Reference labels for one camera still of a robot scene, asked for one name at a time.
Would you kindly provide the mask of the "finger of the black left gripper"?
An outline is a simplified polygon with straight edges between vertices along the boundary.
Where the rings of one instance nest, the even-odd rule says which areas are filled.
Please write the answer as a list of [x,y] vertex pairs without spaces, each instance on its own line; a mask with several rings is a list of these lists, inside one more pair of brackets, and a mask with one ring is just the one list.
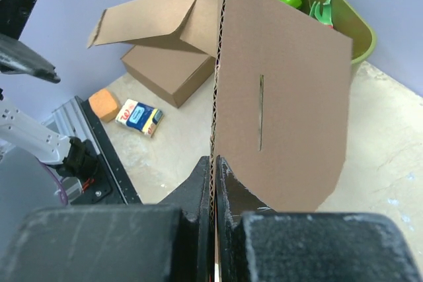
[[59,83],[56,67],[21,41],[1,35],[1,72],[7,75],[30,75]]

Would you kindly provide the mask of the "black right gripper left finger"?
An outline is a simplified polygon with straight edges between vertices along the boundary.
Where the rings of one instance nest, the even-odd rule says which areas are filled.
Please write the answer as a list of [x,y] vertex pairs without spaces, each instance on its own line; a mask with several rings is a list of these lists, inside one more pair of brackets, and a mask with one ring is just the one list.
[[152,205],[31,213],[1,260],[2,281],[209,281],[209,159]]

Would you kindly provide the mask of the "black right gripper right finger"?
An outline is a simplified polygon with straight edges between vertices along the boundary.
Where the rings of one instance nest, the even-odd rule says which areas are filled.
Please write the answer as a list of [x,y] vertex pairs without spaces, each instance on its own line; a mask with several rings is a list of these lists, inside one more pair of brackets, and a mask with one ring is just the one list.
[[221,281],[421,281],[396,224],[376,213],[280,213],[215,164]]

